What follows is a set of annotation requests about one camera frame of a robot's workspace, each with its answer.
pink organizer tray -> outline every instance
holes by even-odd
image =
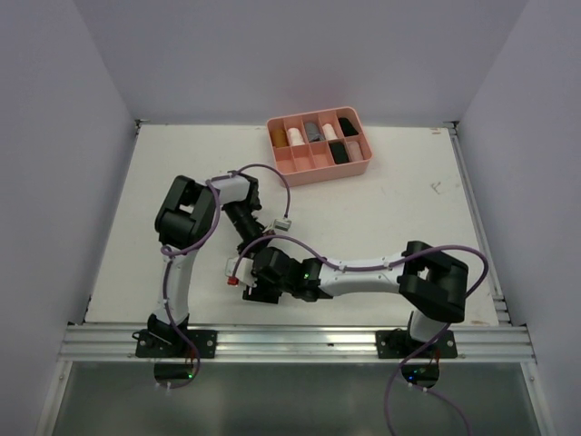
[[[359,134],[345,137],[339,124],[339,118],[341,117],[347,118]],[[339,139],[307,143],[304,124],[308,122],[315,123],[322,134],[324,134],[322,126],[330,123]],[[363,174],[367,170],[369,160],[373,155],[369,148],[367,137],[363,133],[357,112],[352,107],[339,107],[325,111],[271,118],[266,123],[266,127],[271,139],[271,149],[276,168],[286,176],[290,186],[324,182],[326,180]],[[306,144],[291,145],[288,130],[292,127],[300,130],[300,134]],[[287,134],[288,146],[282,148],[274,147],[271,133],[277,129],[282,129]],[[347,142],[351,141],[359,143],[359,148],[363,156],[362,161],[352,162],[353,157],[346,146]],[[350,161],[348,163],[336,164],[330,152],[329,142],[343,143]]]

gray partition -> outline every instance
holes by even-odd
[[[388,434],[382,399],[394,364],[219,364],[190,386],[154,387],[147,363],[76,363],[55,436]],[[436,386],[474,435],[540,434],[519,364],[444,365]],[[467,434],[457,413],[396,383],[400,435]]]

white table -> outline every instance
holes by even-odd
[[[289,235],[340,259],[393,254],[410,240],[478,247],[448,131],[365,131],[375,154],[365,174],[291,188]],[[258,125],[143,126],[86,320],[147,320],[162,277],[153,221],[176,175],[203,182],[245,164],[273,164],[269,147],[266,129]],[[282,215],[285,191],[274,174],[249,173],[260,179],[259,220],[269,223]],[[278,305],[246,302],[242,288],[228,286],[224,276],[226,259],[236,255],[239,242],[224,214],[194,265],[190,323],[401,326],[408,321],[411,304],[393,294],[352,294],[315,303],[283,295]],[[299,259],[310,257],[291,243],[272,245]],[[468,264],[468,281],[474,282],[480,261],[453,255]],[[491,292],[486,281],[470,297],[466,325],[498,325]]]

mounting plate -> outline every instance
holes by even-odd
[[[404,359],[419,348],[421,342],[412,341],[406,330],[379,330],[375,332],[375,345],[380,359]],[[456,359],[458,349],[454,332],[446,331],[436,343],[420,353],[417,359],[431,359],[436,350],[439,350],[440,359]]]
[[[183,333],[193,342],[200,352],[201,359],[213,359],[216,354],[218,332],[215,330],[185,330]],[[186,350],[182,346],[176,348],[168,342],[151,335],[147,330],[140,330],[133,334],[137,340],[135,357],[151,359],[171,359],[186,357]]]

gray wall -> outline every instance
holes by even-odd
[[[581,432],[580,23],[578,0],[530,0],[460,124],[508,308],[530,328],[562,435]]]
[[[133,122],[70,0],[0,14],[0,428],[29,435],[79,319]]]
[[[75,0],[132,113],[257,122],[338,105],[457,120],[526,0]]]

